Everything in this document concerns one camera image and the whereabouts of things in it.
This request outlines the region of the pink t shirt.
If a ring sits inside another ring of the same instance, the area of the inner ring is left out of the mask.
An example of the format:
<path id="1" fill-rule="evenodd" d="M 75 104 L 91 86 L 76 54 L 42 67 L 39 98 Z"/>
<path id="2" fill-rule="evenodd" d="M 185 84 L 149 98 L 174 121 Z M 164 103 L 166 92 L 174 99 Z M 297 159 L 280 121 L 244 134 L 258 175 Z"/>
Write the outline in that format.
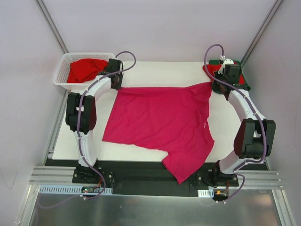
<path id="1" fill-rule="evenodd" d="M 189 87 L 122 88 L 103 134 L 104 142 L 167 152 L 163 165 L 178 183 L 206 161 L 213 146 L 209 82 Z"/>

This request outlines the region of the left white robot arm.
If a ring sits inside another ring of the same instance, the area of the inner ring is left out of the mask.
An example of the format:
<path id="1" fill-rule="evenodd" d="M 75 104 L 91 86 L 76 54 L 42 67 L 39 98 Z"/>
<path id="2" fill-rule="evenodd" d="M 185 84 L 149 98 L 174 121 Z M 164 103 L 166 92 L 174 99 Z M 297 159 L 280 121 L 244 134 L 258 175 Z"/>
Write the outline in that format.
<path id="1" fill-rule="evenodd" d="M 100 176 L 100 172 L 93 168 L 97 162 L 93 143 L 93 130 L 97 121 L 96 102 L 109 89 L 121 88 L 123 69 L 122 61 L 111 58 L 108 66 L 97 74 L 87 88 L 68 94 L 65 122 L 75 136 L 79 165 L 87 167 L 83 178 L 89 183 L 96 182 Z"/>

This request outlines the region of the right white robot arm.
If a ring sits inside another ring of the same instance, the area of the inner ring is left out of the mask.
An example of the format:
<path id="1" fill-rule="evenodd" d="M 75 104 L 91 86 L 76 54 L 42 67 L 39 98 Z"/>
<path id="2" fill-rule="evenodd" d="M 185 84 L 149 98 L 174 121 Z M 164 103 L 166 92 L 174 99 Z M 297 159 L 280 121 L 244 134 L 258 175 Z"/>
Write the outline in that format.
<path id="1" fill-rule="evenodd" d="M 224 60 L 214 73 L 213 91 L 223 94 L 234 107 L 241 122 L 233 143 L 233 151 L 219 160 L 211 174 L 212 182 L 222 186 L 228 175 L 250 163 L 262 163 L 270 155 L 276 124 L 266 119 L 254 106 L 249 89 L 240 84 L 241 66 L 231 60 Z"/>

